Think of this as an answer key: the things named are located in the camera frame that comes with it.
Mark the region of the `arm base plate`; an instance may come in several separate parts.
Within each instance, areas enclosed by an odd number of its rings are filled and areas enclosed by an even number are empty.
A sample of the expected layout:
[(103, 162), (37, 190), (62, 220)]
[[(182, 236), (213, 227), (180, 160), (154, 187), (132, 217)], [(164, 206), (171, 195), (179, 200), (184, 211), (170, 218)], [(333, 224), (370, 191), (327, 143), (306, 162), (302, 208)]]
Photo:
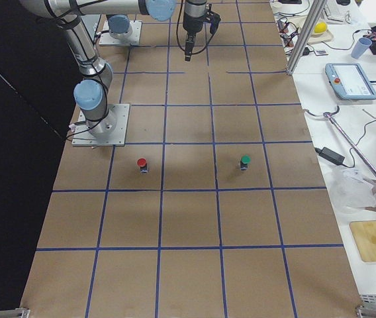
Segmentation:
[(75, 135), (71, 136), (73, 146), (124, 146), (126, 141), (126, 132), (130, 104), (109, 104), (109, 114), (95, 128), (94, 122), (86, 125), (85, 116), (82, 111), (79, 112), (78, 121), (81, 125), (75, 127)]
[(100, 46), (139, 46), (142, 30), (142, 21), (129, 21), (129, 28), (125, 33), (109, 32), (109, 23), (105, 21), (101, 36)]

